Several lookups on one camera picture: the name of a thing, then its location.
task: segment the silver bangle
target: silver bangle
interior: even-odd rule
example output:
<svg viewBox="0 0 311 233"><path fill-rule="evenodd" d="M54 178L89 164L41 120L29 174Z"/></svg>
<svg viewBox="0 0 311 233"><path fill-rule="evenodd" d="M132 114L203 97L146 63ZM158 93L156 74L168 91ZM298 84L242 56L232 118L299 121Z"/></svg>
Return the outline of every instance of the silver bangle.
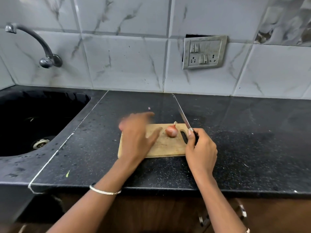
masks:
<svg viewBox="0 0 311 233"><path fill-rule="evenodd" d="M120 194L121 193L121 190L118 191L118 192L106 192L106 191L102 191L102 190L98 190L96 188L93 187L94 184L90 185L90 189L97 192L97 193L100 193L100 194L107 194L107 195L116 195L116 194Z"/></svg>

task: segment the knife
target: knife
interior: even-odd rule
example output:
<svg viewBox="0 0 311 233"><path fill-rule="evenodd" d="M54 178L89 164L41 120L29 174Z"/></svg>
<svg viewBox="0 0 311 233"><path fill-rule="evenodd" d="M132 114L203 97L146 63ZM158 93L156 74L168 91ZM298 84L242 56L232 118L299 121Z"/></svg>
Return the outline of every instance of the knife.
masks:
<svg viewBox="0 0 311 233"><path fill-rule="evenodd" d="M194 133L194 136L195 136L195 143L194 143L194 145L196 145L197 142L198 142L198 140L199 140L199 135L198 135L198 134L193 130L193 128L190 126L190 124L189 124L189 122L188 122L188 120L187 120L187 118L186 118L186 116L185 116L183 110L181 109L180 104L178 103L178 100L177 100L176 96L175 96L174 94L172 94L172 95L173 95L173 97L174 97L174 98L176 99L176 101L177 101L177 104L178 104L178 111L179 111L181 117L183 118L184 123L186 124L187 128L190 129L191 131L193 131L193 133Z"/></svg>

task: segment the hand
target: hand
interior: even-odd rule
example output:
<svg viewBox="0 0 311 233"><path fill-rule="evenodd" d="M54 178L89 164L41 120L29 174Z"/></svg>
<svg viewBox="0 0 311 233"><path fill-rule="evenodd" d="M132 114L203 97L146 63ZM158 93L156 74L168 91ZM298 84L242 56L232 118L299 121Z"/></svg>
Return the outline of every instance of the hand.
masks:
<svg viewBox="0 0 311 233"><path fill-rule="evenodd" d="M119 124L120 130L123 132L120 159L130 162L133 168L136 168L146 157L162 129L156 129L150 137L146 138L146 125L149 123L151 116L154 116L154 113L131 114L129 117L122 119Z"/></svg>
<svg viewBox="0 0 311 233"><path fill-rule="evenodd" d="M198 134L199 141L194 146L194 133L188 130L188 144L186 146L187 163L195 179L202 174L207 174L209 178L212 178L218 152L216 144L206 134L204 129L194 128L194 131Z"/></svg>

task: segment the black sink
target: black sink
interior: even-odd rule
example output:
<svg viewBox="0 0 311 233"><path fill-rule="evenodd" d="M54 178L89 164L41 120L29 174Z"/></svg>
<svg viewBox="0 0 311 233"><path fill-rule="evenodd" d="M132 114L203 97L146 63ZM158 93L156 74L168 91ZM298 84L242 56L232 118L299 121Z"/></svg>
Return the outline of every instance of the black sink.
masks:
<svg viewBox="0 0 311 233"><path fill-rule="evenodd" d="M48 144L89 101L85 94L39 90L0 97L0 156Z"/></svg>

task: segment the backsplash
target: backsplash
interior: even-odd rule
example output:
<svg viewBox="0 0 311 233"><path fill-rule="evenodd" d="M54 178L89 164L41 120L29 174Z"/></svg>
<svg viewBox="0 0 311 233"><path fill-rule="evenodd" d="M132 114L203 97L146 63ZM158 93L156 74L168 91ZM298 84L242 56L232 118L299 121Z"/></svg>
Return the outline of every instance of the backsplash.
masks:
<svg viewBox="0 0 311 233"><path fill-rule="evenodd" d="M7 22L33 28L63 66L40 67L41 45ZM311 0L0 0L0 28L0 89L311 99ZM223 66L182 70L186 34L228 35Z"/></svg>

